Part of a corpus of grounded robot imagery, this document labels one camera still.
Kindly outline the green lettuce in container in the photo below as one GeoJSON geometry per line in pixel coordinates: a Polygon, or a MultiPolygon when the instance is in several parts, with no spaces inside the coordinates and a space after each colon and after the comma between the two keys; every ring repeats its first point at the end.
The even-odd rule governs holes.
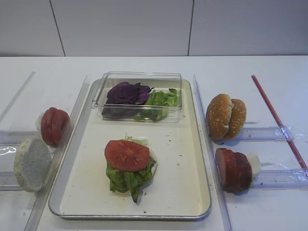
{"type": "Polygon", "coordinates": [[[144,106],[150,106],[142,109],[136,116],[135,120],[154,122],[165,119],[168,116],[167,107],[176,107],[178,104],[178,91],[176,89],[168,89],[168,92],[152,90],[149,99],[144,106]]]}

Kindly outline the front meat patty slice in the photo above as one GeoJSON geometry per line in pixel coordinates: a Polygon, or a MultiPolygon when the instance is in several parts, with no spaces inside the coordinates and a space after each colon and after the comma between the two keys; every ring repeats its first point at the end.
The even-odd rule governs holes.
{"type": "Polygon", "coordinates": [[[226,148],[217,148],[215,158],[222,186],[224,188],[233,187],[236,178],[236,159],[234,152],[226,148]]]}

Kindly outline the white cheese piece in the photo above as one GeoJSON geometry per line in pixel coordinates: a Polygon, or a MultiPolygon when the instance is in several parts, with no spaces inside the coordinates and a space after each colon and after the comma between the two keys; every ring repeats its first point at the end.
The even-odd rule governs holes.
{"type": "Polygon", "coordinates": [[[261,163],[259,157],[254,153],[248,153],[246,158],[252,169],[252,180],[254,180],[261,171],[261,163]]]}

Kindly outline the clear plastic container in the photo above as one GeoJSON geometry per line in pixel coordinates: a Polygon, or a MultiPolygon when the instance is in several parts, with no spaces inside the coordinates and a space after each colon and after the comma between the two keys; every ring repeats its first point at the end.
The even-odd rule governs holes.
{"type": "MultiPolygon", "coordinates": [[[[180,111],[182,108],[182,99],[181,99],[182,78],[180,74],[177,74],[177,73],[116,72],[116,71],[110,71],[104,74],[102,80],[99,83],[97,94],[93,98],[93,107],[97,108],[98,110],[97,114],[101,116],[102,119],[138,121],[134,119],[134,116],[121,118],[121,119],[110,119],[110,118],[105,118],[102,116],[103,109],[105,107],[112,106],[112,104],[106,104],[108,91],[121,82],[128,82],[130,84],[140,83],[143,86],[145,85],[149,86],[152,90],[163,91],[163,92],[168,92],[168,89],[176,89],[178,91],[177,106],[167,107],[168,116],[165,119],[162,119],[156,122],[177,123],[179,121],[180,111]]],[[[144,106],[144,105],[120,105],[120,104],[115,104],[115,106],[116,108],[119,108],[121,106],[128,107],[128,108],[135,108],[138,110],[138,113],[142,109],[146,109],[147,107],[150,107],[150,106],[144,106]]]]}

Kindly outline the left sesame bun top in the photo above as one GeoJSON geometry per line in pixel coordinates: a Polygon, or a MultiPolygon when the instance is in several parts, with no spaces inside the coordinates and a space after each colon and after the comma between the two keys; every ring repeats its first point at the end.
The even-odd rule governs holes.
{"type": "Polygon", "coordinates": [[[209,135],[213,139],[222,139],[229,130],[229,121],[233,103],[228,94],[219,94],[215,96],[207,107],[206,122],[209,135]]]}

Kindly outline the sesame bun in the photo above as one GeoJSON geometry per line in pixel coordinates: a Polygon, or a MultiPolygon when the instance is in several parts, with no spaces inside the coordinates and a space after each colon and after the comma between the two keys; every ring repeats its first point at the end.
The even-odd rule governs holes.
{"type": "Polygon", "coordinates": [[[234,139],[242,130],[246,121],[246,106],[240,99],[232,99],[233,108],[229,121],[229,130],[223,137],[224,140],[234,139]]]}
{"type": "Polygon", "coordinates": [[[213,139],[222,139],[229,130],[229,121],[233,103],[228,94],[219,94],[215,96],[207,107],[206,122],[209,135],[213,139]]]}

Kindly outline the cream metal tray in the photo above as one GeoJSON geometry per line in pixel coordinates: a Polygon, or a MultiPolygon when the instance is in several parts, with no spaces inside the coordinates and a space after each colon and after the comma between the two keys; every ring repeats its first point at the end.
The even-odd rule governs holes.
{"type": "Polygon", "coordinates": [[[198,220],[211,208],[192,89],[182,81],[183,108],[177,123],[109,121],[98,117],[92,84],[75,133],[57,173],[50,211],[76,220],[198,220]],[[104,149],[126,136],[145,139],[156,158],[153,178],[135,203],[129,193],[112,192],[106,176],[104,149]]]}

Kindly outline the right sesame bun top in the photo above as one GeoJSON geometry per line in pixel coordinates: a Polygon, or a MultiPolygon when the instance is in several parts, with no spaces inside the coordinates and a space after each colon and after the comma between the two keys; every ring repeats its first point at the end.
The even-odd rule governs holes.
{"type": "Polygon", "coordinates": [[[246,121],[246,106],[240,99],[232,99],[233,108],[229,121],[229,130],[223,137],[224,140],[234,139],[242,130],[246,121]]]}

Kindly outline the white bun half left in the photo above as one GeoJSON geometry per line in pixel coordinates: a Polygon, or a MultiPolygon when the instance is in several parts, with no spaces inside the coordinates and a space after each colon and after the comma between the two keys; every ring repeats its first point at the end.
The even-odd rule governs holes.
{"type": "Polygon", "coordinates": [[[39,138],[24,140],[14,159],[14,174],[20,187],[26,192],[38,192],[51,162],[51,154],[45,142],[39,138]]]}

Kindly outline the clear holder lower right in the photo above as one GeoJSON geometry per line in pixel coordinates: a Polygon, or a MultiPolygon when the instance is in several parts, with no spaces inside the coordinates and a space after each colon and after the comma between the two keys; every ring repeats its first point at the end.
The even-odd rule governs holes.
{"type": "Polygon", "coordinates": [[[262,170],[251,189],[308,189],[308,173],[302,169],[262,170]]]}

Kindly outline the clear holder upper left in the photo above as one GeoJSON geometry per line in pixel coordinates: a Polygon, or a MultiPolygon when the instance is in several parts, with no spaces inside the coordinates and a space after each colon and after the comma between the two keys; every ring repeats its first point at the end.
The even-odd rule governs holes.
{"type": "Polygon", "coordinates": [[[1,145],[19,145],[25,139],[39,137],[37,131],[1,131],[1,145]]]}

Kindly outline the clear rail right of tray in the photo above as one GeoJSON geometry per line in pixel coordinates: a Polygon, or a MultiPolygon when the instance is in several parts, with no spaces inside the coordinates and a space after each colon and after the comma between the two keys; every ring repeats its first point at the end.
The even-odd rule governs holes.
{"type": "Polygon", "coordinates": [[[216,166],[213,145],[212,145],[212,141],[210,139],[209,133],[208,133],[200,88],[196,80],[195,74],[193,74],[192,78],[193,78],[192,83],[193,83],[193,89],[195,93],[195,100],[196,100],[197,109],[199,113],[200,123],[202,126],[202,134],[205,140],[207,158],[209,160],[209,167],[207,168],[207,175],[212,180],[213,189],[211,189],[211,196],[212,197],[215,196],[217,199],[217,203],[219,205],[219,212],[220,212],[220,216],[221,216],[222,224],[223,224],[223,230],[232,231],[232,226],[231,226],[231,221],[230,221],[230,217],[229,217],[229,213],[228,213],[228,209],[226,205],[225,195],[224,195],[224,192],[222,190],[222,187],[219,181],[219,171],[216,166]]]}

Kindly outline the clear rail of tray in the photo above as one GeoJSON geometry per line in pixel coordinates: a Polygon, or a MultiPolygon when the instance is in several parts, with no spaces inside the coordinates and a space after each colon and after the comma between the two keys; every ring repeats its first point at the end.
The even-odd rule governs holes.
{"type": "Polygon", "coordinates": [[[213,145],[212,145],[212,141],[210,139],[209,133],[208,133],[200,88],[196,80],[195,74],[193,74],[192,78],[193,78],[192,83],[193,83],[193,89],[195,93],[195,100],[196,100],[197,109],[199,113],[200,123],[202,126],[202,134],[205,140],[207,158],[209,160],[209,167],[207,168],[207,175],[212,180],[213,189],[211,189],[211,196],[212,197],[215,196],[217,199],[217,203],[219,205],[219,212],[220,212],[220,216],[221,216],[222,224],[223,224],[223,230],[232,231],[232,226],[231,226],[231,221],[230,221],[230,217],[229,217],[229,213],[228,213],[228,209],[226,205],[225,195],[224,195],[224,192],[222,190],[222,187],[219,181],[219,171],[216,166],[213,145]]]}
{"type": "Polygon", "coordinates": [[[83,105],[84,99],[87,95],[88,88],[90,85],[89,77],[86,76],[82,87],[80,89],[80,92],[78,94],[77,100],[75,102],[75,105],[73,107],[72,113],[70,115],[69,123],[65,127],[63,131],[62,139],[54,153],[52,162],[50,164],[50,167],[47,171],[46,177],[44,179],[42,188],[37,193],[37,198],[35,203],[33,204],[32,211],[30,213],[30,216],[28,218],[27,224],[24,228],[25,231],[35,231],[38,227],[41,215],[43,213],[45,204],[48,200],[54,179],[56,177],[58,168],[61,164],[63,155],[65,154],[65,150],[69,145],[70,137],[74,131],[75,123],[77,122],[77,118],[79,115],[79,112],[81,110],[81,107],[83,105]]]}

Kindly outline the clear rail left of tray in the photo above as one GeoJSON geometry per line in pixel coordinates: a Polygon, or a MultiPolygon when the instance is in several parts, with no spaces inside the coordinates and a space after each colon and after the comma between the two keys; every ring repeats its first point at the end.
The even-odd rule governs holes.
{"type": "Polygon", "coordinates": [[[72,113],[70,115],[69,123],[65,127],[63,131],[62,139],[54,153],[52,162],[50,164],[50,167],[47,171],[46,177],[44,179],[42,188],[37,193],[37,198],[35,203],[33,204],[32,211],[30,213],[30,216],[28,218],[27,224],[24,228],[25,231],[35,231],[38,227],[41,215],[43,213],[45,204],[48,200],[54,179],[56,177],[58,168],[61,164],[63,155],[65,154],[65,150],[69,145],[70,137],[74,131],[75,123],[77,122],[77,118],[79,115],[79,112],[81,110],[81,107],[83,105],[84,99],[87,95],[88,88],[90,85],[89,77],[86,76],[82,87],[80,89],[80,92],[78,94],[77,100],[75,102],[75,105],[73,107],[72,113]]]}

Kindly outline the red plastic rail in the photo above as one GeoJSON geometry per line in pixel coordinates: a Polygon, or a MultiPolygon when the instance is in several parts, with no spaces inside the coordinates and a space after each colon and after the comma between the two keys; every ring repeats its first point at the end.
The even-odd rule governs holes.
{"type": "Polygon", "coordinates": [[[261,87],[257,77],[255,75],[252,75],[251,78],[252,78],[254,84],[256,85],[259,93],[261,94],[261,96],[262,96],[265,104],[267,105],[269,111],[271,112],[275,122],[277,123],[277,125],[281,129],[282,134],[286,138],[286,141],[287,141],[290,149],[292,150],[294,156],[296,157],[300,167],[303,169],[303,171],[305,172],[305,174],[307,176],[308,175],[308,166],[306,165],[306,163],[305,163],[304,159],[302,158],[300,152],[298,151],[297,147],[295,146],[293,140],[290,138],[289,133],[286,131],[284,124],[282,123],[279,116],[277,115],[274,107],[272,106],[272,104],[271,104],[270,100],[268,99],[266,93],[264,92],[263,88],[261,87]]]}

